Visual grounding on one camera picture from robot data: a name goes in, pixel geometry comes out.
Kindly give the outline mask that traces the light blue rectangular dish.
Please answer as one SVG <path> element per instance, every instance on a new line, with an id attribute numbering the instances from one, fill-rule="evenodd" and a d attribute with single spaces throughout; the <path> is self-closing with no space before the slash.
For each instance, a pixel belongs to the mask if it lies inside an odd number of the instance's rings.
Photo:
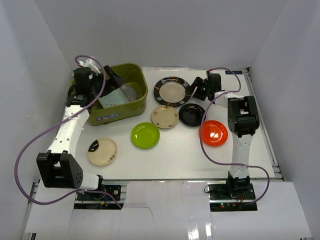
<path id="1" fill-rule="evenodd" d="M 128 103 L 127 98 L 119 88 L 103 97 L 100 97 L 98 101 L 103 108 L 110 108 Z"/>

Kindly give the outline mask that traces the dark-rimmed beige plate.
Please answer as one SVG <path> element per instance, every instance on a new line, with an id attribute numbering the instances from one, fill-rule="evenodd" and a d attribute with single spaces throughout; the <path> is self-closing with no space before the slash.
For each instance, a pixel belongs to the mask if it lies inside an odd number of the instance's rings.
<path id="1" fill-rule="evenodd" d="M 189 101 L 189 83 L 177 76 L 168 76 L 160 79 L 153 88 L 155 100 L 160 105 L 178 108 Z"/>

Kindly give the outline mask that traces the grey deer pattern plate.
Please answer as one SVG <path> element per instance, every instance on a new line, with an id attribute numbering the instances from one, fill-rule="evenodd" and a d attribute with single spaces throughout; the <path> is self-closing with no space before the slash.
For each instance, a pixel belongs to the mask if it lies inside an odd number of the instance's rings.
<path id="1" fill-rule="evenodd" d="M 137 93 L 133 87 L 123 84 L 120 87 L 120 90 L 128 102 L 132 102 L 137 99 Z"/>

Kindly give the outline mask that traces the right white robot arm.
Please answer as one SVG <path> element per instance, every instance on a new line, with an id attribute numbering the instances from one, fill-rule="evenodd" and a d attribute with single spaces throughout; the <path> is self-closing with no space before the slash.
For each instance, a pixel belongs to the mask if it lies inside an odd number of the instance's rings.
<path id="1" fill-rule="evenodd" d="M 249 155 L 256 130 L 260 126 L 255 97 L 241 96 L 241 81 L 236 77 L 239 87 L 236 90 L 222 90 L 222 79 L 218 73 L 206 72 L 206 78 L 199 76 L 186 89 L 186 93 L 204 101 L 208 99 L 216 105 L 227 109 L 227 125 L 232 133 L 232 160 L 228 164 L 226 195 L 236 200 L 250 187 Z"/>

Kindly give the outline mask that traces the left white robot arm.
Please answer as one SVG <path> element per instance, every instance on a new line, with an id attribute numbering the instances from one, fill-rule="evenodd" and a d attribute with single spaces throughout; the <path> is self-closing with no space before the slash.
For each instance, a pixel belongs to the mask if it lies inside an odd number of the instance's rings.
<path id="1" fill-rule="evenodd" d="M 36 163 L 47 188 L 88 190 L 99 200 L 105 196 L 106 187 L 100 175 L 85 173 L 75 159 L 76 147 L 85 122 L 89 119 L 90 103 L 97 95 L 104 96 L 123 83 L 108 65 L 100 73 L 83 66 L 73 71 L 74 84 L 67 93 L 63 124 L 45 153 L 39 153 Z"/>

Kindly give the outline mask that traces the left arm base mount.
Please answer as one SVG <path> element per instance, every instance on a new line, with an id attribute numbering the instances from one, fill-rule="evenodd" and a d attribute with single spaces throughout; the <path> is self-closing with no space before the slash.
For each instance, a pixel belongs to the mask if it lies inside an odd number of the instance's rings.
<path id="1" fill-rule="evenodd" d="M 75 210 L 121 210 L 124 205 L 121 185 L 103 184 L 101 191 L 104 193 L 78 193 L 73 208 Z"/>

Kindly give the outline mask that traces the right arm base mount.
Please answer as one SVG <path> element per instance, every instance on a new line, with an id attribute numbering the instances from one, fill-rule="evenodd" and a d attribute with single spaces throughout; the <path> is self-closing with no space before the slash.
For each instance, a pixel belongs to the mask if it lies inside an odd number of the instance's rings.
<path id="1" fill-rule="evenodd" d="M 208 184 L 203 191 L 208 194 L 210 211 L 214 212 L 255 212 L 258 210 L 253 185 L 247 190 L 229 193 L 226 184 Z"/>

